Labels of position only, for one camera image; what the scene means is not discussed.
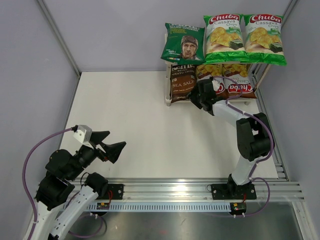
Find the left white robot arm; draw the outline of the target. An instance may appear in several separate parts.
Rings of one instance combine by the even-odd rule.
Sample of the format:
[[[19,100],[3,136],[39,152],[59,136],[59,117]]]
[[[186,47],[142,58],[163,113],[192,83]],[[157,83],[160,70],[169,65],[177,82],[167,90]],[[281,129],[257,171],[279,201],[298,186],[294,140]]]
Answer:
[[[73,137],[81,146],[75,154],[65,149],[54,151],[45,166],[45,177],[40,181],[36,195],[32,196],[26,182],[27,164],[34,146],[27,155],[22,168],[22,184],[30,201],[33,221],[25,233],[26,240],[63,240],[73,224],[94,200],[106,201],[98,210],[109,210],[112,200],[121,200],[124,194],[123,184],[110,184],[97,172],[87,174],[80,190],[71,200],[75,189],[72,184],[81,173],[95,160],[115,163],[126,146],[126,142],[105,144],[109,131],[92,131],[86,125],[75,125],[62,130],[73,132]]]

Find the green Chuba cassava chips bag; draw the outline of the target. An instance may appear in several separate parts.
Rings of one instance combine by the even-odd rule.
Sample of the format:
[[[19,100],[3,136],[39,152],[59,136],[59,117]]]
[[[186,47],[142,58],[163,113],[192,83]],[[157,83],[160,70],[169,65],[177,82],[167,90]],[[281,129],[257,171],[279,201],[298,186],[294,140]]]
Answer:
[[[281,29],[283,16],[268,13],[245,14],[245,51],[250,64],[286,66]]]

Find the white two-tier wooden shelf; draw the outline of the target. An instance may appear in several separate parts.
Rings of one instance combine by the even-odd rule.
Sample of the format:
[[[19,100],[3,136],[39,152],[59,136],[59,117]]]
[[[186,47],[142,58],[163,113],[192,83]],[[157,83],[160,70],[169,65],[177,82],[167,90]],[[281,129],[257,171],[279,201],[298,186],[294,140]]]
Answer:
[[[166,73],[165,73],[165,84],[164,84],[164,93],[165,93],[165,104],[167,107],[170,107],[172,104],[172,94],[171,94],[171,66],[173,63],[165,61],[166,64]],[[260,86],[265,79],[268,71],[271,68],[271,64],[264,64],[264,63],[250,63],[248,65],[248,73],[249,73],[249,80],[253,85],[254,94],[257,99],[262,100],[262,93],[260,91]]]

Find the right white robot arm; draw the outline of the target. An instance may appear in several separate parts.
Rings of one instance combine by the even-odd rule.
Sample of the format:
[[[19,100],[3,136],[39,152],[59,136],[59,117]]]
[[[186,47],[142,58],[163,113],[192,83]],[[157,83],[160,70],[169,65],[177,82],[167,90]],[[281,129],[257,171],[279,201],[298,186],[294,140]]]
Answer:
[[[214,200],[255,200],[257,198],[253,177],[259,163],[268,160],[274,150],[274,139],[267,116],[240,110],[218,96],[218,81],[214,77],[199,80],[188,94],[188,99],[212,116],[220,117],[236,129],[237,149],[240,153],[235,170],[226,183],[211,184]]]

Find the brown Kettle sea salt bag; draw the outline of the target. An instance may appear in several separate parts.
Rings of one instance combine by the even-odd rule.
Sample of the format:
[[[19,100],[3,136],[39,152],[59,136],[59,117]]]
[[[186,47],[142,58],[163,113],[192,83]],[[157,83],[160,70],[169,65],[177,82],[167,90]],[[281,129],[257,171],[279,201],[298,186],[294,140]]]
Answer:
[[[171,103],[186,100],[197,83],[196,65],[172,65],[170,82]]]

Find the right aluminium frame post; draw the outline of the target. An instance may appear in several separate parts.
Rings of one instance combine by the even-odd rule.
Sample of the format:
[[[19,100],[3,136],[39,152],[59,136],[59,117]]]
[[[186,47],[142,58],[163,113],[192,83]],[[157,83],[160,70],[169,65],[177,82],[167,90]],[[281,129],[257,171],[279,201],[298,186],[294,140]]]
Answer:
[[[289,20],[291,14],[295,10],[296,6],[298,5],[299,0],[290,0],[283,12],[283,14],[278,14],[278,17],[282,17],[281,20],[281,29],[285,26],[286,22]]]

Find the aluminium frame post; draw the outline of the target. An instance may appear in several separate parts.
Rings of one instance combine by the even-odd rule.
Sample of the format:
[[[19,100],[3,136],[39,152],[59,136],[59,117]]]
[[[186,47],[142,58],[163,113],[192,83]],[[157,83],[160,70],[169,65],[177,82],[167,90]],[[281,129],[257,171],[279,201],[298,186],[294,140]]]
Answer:
[[[290,0],[283,12],[283,14],[278,14],[278,17],[282,17],[281,20],[281,29],[285,26],[286,22],[289,20],[291,14],[295,10],[296,6],[298,5],[299,0]]]
[[[36,5],[38,6],[40,12],[43,14],[52,34],[54,35],[59,47],[63,51],[65,57],[67,58],[68,63],[70,64],[71,68],[73,69],[73,72],[75,73],[77,79],[79,80],[81,77],[81,70],[79,69],[71,51],[69,50],[59,28],[56,24],[55,19],[53,18],[53,15],[51,11],[49,10],[49,7],[46,4],[45,0],[35,0]]]

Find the dark green Real chips bag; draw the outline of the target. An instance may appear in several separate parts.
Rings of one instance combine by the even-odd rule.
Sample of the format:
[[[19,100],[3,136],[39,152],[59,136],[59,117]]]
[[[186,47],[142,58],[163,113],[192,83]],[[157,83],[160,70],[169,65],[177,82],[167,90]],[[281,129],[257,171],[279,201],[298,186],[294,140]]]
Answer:
[[[165,24],[166,42],[161,59],[177,65],[200,65],[205,62],[205,29],[182,24]]]

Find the left aluminium frame post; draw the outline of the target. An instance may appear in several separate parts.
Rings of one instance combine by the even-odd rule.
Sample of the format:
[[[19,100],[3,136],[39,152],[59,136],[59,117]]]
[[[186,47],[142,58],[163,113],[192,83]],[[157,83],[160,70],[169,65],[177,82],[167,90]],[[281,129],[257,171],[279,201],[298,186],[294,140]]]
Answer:
[[[67,58],[68,63],[70,64],[71,68],[73,69],[73,72],[75,73],[77,79],[79,80],[81,77],[81,70],[79,69],[71,51],[69,50],[59,28],[56,24],[55,19],[53,18],[53,15],[51,11],[49,10],[49,7],[46,4],[45,0],[35,0],[36,5],[38,6],[40,12],[43,14],[52,34],[54,35],[59,47],[63,51],[65,57]]]

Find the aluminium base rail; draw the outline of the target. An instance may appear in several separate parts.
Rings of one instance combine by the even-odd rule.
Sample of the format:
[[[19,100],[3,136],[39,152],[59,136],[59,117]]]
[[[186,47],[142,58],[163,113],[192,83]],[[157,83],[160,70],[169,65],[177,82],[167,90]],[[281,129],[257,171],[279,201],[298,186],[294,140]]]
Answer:
[[[302,202],[304,195],[299,183],[284,178],[255,180],[254,188],[234,198],[219,187],[225,179],[160,179],[110,178],[112,193],[99,199],[89,198],[84,191],[68,197],[62,209],[72,204],[84,204],[85,212],[229,212],[232,203]]]

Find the brown Chuba cassava chips bag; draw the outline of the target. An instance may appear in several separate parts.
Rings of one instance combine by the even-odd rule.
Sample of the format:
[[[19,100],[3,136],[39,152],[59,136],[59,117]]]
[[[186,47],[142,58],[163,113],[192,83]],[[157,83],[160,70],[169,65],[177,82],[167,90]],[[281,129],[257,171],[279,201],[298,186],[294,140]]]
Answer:
[[[239,85],[229,79],[223,79],[229,97],[239,95],[242,92],[242,98],[256,98],[246,64],[223,64],[221,72],[223,77],[230,78]]]

